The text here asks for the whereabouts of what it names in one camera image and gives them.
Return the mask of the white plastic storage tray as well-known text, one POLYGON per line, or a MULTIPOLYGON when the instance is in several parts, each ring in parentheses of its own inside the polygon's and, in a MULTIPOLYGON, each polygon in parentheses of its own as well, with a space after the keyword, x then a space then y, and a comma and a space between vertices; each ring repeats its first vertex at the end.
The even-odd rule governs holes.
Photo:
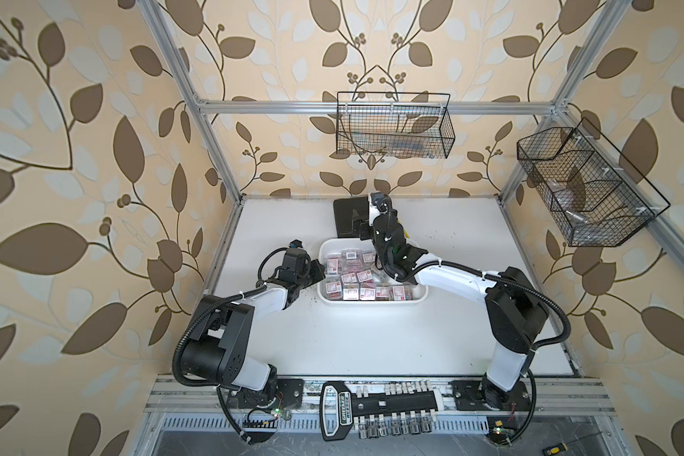
POLYGON ((320 247, 319 260, 325 279, 317 284, 317 294, 329 305, 415 305, 429 295, 427 286, 389 277, 371 241, 329 239, 320 247))

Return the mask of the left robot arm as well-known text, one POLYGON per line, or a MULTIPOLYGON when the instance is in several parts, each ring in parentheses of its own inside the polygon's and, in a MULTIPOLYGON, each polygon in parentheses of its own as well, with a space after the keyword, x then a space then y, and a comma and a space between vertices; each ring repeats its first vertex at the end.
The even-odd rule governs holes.
POLYGON ((324 266, 310 257, 298 239, 273 250, 256 271, 256 287, 233 296, 206 294, 179 339, 171 362, 174 379, 184 387, 212 387, 237 436, 249 446, 260 440, 233 418, 224 393, 248 393, 254 412, 267 412, 282 400, 277 368, 247 355, 253 323, 284 311, 300 293, 325 279, 324 266))

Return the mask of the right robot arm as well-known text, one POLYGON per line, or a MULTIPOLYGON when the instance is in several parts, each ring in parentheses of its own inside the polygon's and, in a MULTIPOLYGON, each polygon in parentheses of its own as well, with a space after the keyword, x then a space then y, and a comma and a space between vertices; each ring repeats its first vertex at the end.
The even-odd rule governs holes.
POLYGON ((497 425, 488 439, 498 447, 511 447, 521 440, 537 405, 532 361, 539 349, 568 340, 572 325, 566 312, 533 288, 517 268, 486 272, 443 260, 410 244, 398 211, 388 198, 380 199, 366 210, 353 209, 350 226, 355 237, 372 243, 374 264, 390 279, 441 289, 486 308, 496 344, 480 383, 484 404, 492 410, 503 410, 523 377, 529 380, 531 389, 524 423, 507 434, 501 433, 502 427, 497 425))

